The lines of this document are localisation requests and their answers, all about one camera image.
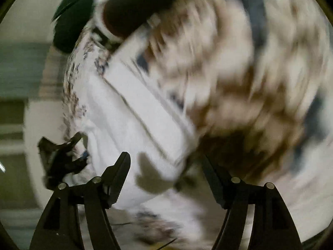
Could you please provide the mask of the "floral cream bed blanket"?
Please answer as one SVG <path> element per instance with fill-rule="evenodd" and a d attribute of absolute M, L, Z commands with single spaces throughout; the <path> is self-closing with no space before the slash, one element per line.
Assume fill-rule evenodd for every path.
<path fill-rule="evenodd" d="M 202 157 L 246 183 L 273 182 L 301 242 L 332 220 L 332 43 L 314 0 L 174 0 L 134 33 L 137 64 L 192 123 L 196 147 L 172 187 L 107 216 L 122 249 L 211 249 L 225 212 Z"/>

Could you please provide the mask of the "white knitted lace garment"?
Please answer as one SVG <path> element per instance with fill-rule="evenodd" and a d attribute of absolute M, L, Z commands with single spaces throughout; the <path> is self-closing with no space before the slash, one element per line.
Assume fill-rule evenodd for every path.
<path fill-rule="evenodd" d="M 89 154 L 82 179 L 101 175 L 126 151 L 131 167 L 115 207 L 128 209 L 172 187 L 196 147 L 192 123 L 137 64 L 146 43 L 134 33 L 115 52 L 84 28 L 64 75 L 68 135 L 81 132 L 79 154 Z"/>

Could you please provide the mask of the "dark green velvet pillow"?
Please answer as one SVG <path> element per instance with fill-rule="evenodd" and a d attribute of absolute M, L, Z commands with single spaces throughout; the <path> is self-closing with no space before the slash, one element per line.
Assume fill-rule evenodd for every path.
<path fill-rule="evenodd" d="M 52 17 L 55 22 L 53 45 L 70 54 L 91 18 L 94 0 L 62 0 Z"/>

